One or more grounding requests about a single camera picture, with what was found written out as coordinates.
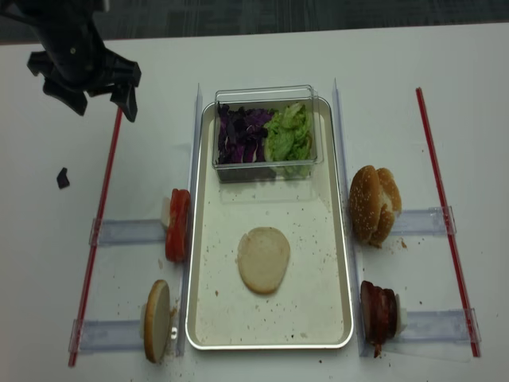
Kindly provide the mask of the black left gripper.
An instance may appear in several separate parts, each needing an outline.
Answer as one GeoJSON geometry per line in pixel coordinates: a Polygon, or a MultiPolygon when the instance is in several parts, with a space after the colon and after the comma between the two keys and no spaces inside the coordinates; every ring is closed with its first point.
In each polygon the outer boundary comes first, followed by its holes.
{"type": "Polygon", "coordinates": [[[82,92],[90,96],[110,92],[111,102],[135,122],[141,69],[106,48],[90,13],[55,12],[33,29],[44,50],[32,53],[27,66],[33,75],[53,80],[43,85],[47,96],[84,116],[87,98],[82,92]]]}

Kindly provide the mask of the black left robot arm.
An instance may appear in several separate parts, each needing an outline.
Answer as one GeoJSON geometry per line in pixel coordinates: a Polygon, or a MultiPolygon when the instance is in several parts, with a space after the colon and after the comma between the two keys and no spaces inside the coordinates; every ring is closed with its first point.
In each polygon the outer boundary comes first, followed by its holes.
{"type": "Polygon", "coordinates": [[[108,1],[2,1],[1,15],[29,25],[44,49],[30,54],[27,67],[45,78],[43,92],[83,115],[87,98],[109,94],[130,122],[138,113],[138,63],[107,49],[93,20],[108,1]]]}

